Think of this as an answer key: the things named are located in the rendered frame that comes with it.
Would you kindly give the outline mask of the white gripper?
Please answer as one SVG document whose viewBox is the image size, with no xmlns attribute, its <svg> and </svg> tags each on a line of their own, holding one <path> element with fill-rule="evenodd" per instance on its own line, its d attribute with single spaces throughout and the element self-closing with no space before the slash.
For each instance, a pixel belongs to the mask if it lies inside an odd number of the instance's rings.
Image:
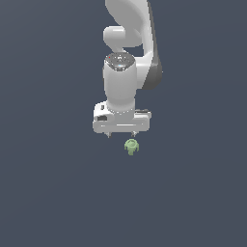
<svg viewBox="0 0 247 247">
<path fill-rule="evenodd" d="M 112 138 L 112 133 L 130 132 L 135 137 L 140 131 L 150 129 L 151 111 L 130 108 L 126 111 L 114 111 L 103 101 L 95 105 L 93 130 Z"/>
</svg>

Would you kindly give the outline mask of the small green object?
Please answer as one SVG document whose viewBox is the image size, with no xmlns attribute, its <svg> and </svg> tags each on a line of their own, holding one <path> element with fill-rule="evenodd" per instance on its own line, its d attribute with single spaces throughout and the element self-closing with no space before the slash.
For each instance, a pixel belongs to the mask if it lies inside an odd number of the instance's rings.
<svg viewBox="0 0 247 247">
<path fill-rule="evenodd" d="M 139 144 L 135 139 L 128 139 L 124 143 L 124 148 L 127 150 L 129 155 L 133 155 L 136 151 L 139 150 Z"/>
</svg>

